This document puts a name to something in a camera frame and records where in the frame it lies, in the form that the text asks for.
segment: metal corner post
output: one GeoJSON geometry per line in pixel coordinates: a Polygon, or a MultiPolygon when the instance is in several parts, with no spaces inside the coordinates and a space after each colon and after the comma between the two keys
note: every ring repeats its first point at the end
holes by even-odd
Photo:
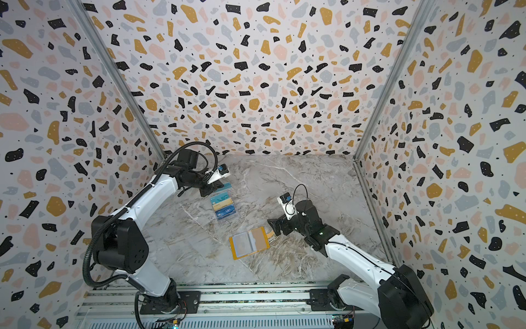
{"type": "Polygon", "coordinates": [[[420,0],[417,11],[413,17],[413,21],[411,22],[411,27],[407,32],[407,37],[404,40],[402,49],[400,50],[400,54],[398,54],[398,57],[394,61],[391,73],[389,74],[389,77],[386,81],[386,86],[383,88],[382,94],[380,95],[371,117],[368,120],[369,124],[365,128],[361,141],[358,144],[358,148],[355,152],[355,159],[361,158],[362,154],[364,153],[368,144],[366,141],[371,138],[371,135],[376,128],[375,122],[378,121],[378,118],[382,113],[382,109],[386,105],[389,95],[391,95],[391,92],[397,83],[397,79],[400,76],[400,73],[402,72],[409,56],[411,55],[411,51],[413,50],[414,44],[420,35],[420,31],[422,31],[424,25],[426,24],[429,13],[433,9],[436,2],[437,0],[420,0]]]}
{"type": "Polygon", "coordinates": [[[146,138],[150,143],[152,151],[157,156],[159,156],[160,159],[164,159],[166,154],[161,148],[159,141],[155,137],[154,132],[151,130],[150,125],[146,121],[146,118],[140,111],[139,104],[137,104],[134,97],[132,96],[132,93],[128,89],[124,78],[119,74],[115,63],[106,51],[106,46],[97,30],[95,30],[95,26],[91,22],[91,19],[89,18],[88,14],[84,10],[84,5],[82,4],[82,1],[65,0],[65,2],[67,3],[69,9],[73,13],[73,16],[77,19],[78,23],[80,24],[80,29],[84,32],[84,35],[91,43],[93,49],[99,56],[102,64],[105,66],[106,70],[109,73],[109,76],[112,78],[120,94],[128,104],[128,107],[130,108],[134,118],[137,120],[139,127],[143,130],[144,134],[146,135],[146,138]]]}

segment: terrazzo pattern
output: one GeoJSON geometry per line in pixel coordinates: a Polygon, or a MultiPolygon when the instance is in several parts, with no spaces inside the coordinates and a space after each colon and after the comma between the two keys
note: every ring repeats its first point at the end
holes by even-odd
{"type": "Polygon", "coordinates": [[[87,0],[166,150],[353,154],[414,0],[87,0]]]}
{"type": "MultiPolygon", "coordinates": [[[[268,250],[233,259],[229,237],[261,226],[271,232],[267,219],[283,214],[276,198],[292,194],[299,183],[307,186],[324,223],[364,251],[386,259],[352,156],[226,155],[219,163],[226,163],[231,172],[224,181],[232,184],[238,217],[218,221],[210,197],[201,198],[193,188],[182,197],[166,199],[143,229],[150,259],[177,283],[331,282],[340,274],[353,275],[311,250],[296,232],[272,237],[268,250]]],[[[305,199],[302,187],[296,199],[305,199]]]]}
{"type": "Polygon", "coordinates": [[[358,159],[435,327],[526,327],[525,17],[439,4],[358,159]]]}
{"type": "MultiPolygon", "coordinates": [[[[66,328],[90,223],[158,159],[65,5],[0,2],[0,327],[66,328]]],[[[107,275],[99,267],[94,278],[107,275]]]]}

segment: marble tabletop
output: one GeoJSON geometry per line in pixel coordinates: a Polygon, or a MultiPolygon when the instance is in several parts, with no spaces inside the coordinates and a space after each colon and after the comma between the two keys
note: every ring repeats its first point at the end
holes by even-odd
{"type": "MultiPolygon", "coordinates": [[[[282,215],[276,198],[302,183],[323,222],[338,229],[364,251],[386,259],[356,177],[351,156],[219,156],[229,167],[231,197],[238,215],[217,220],[210,197],[190,189],[165,200],[143,229],[150,259],[177,283],[332,281],[353,274],[315,252],[293,232],[270,238],[270,249],[234,260],[229,238],[263,226],[282,215]]],[[[299,187],[296,200],[305,199],[299,187]]]]}

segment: terrazzo wall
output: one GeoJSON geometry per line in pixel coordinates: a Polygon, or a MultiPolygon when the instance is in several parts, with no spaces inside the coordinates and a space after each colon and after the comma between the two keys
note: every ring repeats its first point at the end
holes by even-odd
{"type": "Polygon", "coordinates": [[[525,17],[438,3],[357,159],[435,327],[526,327],[525,17]]]}
{"type": "Polygon", "coordinates": [[[419,1],[86,0],[165,149],[353,154],[419,1]]]}
{"type": "Polygon", "coordinates": [[[64,3],[0,12],[0,327],[67,327],[87,291],[91,220],[158,159],[64,3]]]}

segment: back wall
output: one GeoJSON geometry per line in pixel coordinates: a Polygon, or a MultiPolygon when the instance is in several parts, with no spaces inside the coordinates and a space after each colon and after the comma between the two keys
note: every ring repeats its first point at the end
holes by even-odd
{"type": "Polygon", "coordinates": [[[86,4],[165,149],[353,154],[418,1],[86,4]]]}

